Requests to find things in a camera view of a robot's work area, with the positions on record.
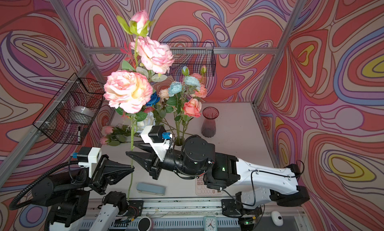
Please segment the light blue flower stem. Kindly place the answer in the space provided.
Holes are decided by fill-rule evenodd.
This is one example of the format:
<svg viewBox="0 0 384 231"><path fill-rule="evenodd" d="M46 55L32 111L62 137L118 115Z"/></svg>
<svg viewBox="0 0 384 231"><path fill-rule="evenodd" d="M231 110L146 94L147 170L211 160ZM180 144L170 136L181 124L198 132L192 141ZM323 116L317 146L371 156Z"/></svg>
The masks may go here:
<svg viewBox="0 0 384 231"><path fill-rule="evenodd" d="M170 98L165 102L165 110L167 113L172 113L174 115L176 137L182 136L182 114L183 114L183 105L184 103L190 101L192 98L196 98L200 101L198 97L191 97L191 94L194 93L195 89L200 85L199 81L192 77L188 67L182 68L183 80L181 82L175 81L168 88Z"/></svg>

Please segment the coral pink rose stem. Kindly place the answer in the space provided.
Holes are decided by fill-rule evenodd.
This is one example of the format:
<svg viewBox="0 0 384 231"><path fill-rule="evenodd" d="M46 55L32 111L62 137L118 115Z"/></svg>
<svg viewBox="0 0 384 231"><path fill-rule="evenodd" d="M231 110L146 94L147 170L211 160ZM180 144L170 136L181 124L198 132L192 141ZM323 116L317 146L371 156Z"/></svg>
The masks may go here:
<svg viewBox="0 0 384 231"><path fill-rule="evenodd" d="M201 116L201 109L202 109L202 103L196 98L192 98L190 101L184 103L183 114L181 117L182 126L183 126L182 137L185 136L189 122L193 118L198 118Z"/></svg>

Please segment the purple glass vase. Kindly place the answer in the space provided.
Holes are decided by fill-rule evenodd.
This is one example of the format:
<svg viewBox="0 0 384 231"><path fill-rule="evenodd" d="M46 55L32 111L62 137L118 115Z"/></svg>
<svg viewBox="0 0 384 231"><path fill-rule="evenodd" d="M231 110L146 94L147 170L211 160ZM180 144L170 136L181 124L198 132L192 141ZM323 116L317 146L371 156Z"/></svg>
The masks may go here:
<svg viewBox="0 0 384 231"><path fill-rule="evenodd" d="M204 137L211 138L216 134L216 119L219 116L219 111L215 107L206 107L203 112L203 125L201 133Z"/></svg>

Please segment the large pink peony stem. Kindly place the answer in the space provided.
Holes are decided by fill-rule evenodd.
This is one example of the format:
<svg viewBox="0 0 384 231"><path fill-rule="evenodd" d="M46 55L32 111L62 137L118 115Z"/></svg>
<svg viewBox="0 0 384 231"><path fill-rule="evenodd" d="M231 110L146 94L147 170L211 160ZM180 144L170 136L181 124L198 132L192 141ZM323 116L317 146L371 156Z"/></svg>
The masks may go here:
<svg viewBox="0 0 384 231"><path fill-rule="evenodd" d="M122 48L126 55L122 68L107 77L104 98L110 107L130 120L130 138L134 140L138 122L147 117L144 106L155 92L151 83L167 78L174 56L167 44L149 37L153 22L147 11L136 12L129 21L117 16L117 21L134 40Z"/></svg>

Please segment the blue artificial rose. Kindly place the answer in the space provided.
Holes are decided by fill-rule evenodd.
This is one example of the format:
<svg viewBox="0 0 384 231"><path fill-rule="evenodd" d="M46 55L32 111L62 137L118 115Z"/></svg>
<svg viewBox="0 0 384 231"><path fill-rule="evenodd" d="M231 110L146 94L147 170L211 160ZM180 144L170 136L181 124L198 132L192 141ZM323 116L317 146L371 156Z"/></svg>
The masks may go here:
<svg viewBox="0 0 384 231"><path fill-rule="evenodd" d="M152 107L152 106L156 105L160 100L161 100L161 98L159 97L159 95L157 94L157 92L154 92L154 93L151 95L150 100L146 103L146 106L147 106L147 107Z"/></svg>

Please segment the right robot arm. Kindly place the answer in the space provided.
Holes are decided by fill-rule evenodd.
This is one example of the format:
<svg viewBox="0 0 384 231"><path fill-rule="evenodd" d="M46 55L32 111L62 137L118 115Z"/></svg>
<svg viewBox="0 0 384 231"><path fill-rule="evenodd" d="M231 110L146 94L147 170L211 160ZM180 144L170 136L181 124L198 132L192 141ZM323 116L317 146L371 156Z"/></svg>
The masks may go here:
<svg viewBox="0 0 384 231"><path fill-rule="evenodd" d="M298 183L302 170L297 164L284 168L252 164L216 152L214 144L198 135L187 138L181 150L169 147L164 159L160 159L152 145L144 141L137 143L136 147L141 151L128 151L126 155L154 180L158 180L162 170L167 170L183 180L198 180L210 190L226 192L232 185L250 187L250 191L240 191L231 196L238 216L249 214L270 202L280 207L299 207L310 200L307 188Z"/></svg>

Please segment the cream artificial flower stem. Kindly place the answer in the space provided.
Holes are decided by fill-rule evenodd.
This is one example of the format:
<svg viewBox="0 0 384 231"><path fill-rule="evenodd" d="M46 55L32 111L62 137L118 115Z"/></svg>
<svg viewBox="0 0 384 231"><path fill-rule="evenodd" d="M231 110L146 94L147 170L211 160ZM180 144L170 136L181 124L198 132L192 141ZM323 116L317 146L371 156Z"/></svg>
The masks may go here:
<svg viewBox="0 0 384 231"><path fill-rule="evenodd" d="M168 100L170 98L169 90L168 89L162 89L159 91L159 97L163 100Z"/></svg>

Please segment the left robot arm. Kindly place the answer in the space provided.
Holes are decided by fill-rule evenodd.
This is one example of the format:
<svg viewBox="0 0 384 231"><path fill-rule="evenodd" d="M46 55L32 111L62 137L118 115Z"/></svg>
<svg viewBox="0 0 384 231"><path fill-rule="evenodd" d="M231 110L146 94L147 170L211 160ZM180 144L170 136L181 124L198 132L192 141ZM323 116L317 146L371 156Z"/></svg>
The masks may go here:
<svg viewBox="0 0 384 231"><path fill-rule="evenodd" d="M103 195L102 212L92 229L106 231L113 219L129 208L126 194L106 193L107 187L117 184L132 174L132 165L120 164L102 155L96 170L89 167L58 173L58 170L79 164L73 160L59 164L26 186L9 204L11 211L35 205L49 207L44 229L46 231L77 231L86 215L92 191Z"/></svg>

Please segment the pink peach flower stem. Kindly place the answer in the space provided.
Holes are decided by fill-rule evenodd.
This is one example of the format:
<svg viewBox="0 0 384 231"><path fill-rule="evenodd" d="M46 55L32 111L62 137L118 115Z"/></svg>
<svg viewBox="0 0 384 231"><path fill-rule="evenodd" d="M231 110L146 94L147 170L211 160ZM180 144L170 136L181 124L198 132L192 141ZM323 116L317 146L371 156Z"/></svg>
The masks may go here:
<svg viewBox="0 0 384 231"><path fill-rule="evenodd" d="M191 97L206 98L208 91L205 87L205 74L207 72L207 67L202 66L199 73L193 73L191 76L196 78L199 81L199 86L195 89L194 93L191 94Z"/></svg>

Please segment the white ribbed vase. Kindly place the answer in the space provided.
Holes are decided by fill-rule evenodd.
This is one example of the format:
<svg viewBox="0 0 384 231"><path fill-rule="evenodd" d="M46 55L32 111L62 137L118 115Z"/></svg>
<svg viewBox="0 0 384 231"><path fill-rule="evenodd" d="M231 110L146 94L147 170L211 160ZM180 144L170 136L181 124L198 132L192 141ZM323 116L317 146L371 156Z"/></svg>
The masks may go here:
<svg viewBox="0 0 384 231"><path fill-rule="evenodd" d="M175 146L183 146L184 145L184 142L185 142L185 138L183 136L177 136L175 138Z"/></svg>

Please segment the white artificial rose stem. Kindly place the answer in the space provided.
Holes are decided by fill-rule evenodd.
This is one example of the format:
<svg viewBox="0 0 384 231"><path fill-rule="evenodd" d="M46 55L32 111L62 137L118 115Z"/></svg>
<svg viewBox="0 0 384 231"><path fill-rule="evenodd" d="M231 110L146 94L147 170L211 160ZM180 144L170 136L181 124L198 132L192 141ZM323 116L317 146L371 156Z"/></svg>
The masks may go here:
<svg viewBox="0 0 384 231"><path fill-rule="evenodd" d="M149 112L147 117L143 121L137 122L136 132L141 133L145 127L153 126L155 124L155 118L153 112Z"/></svg>

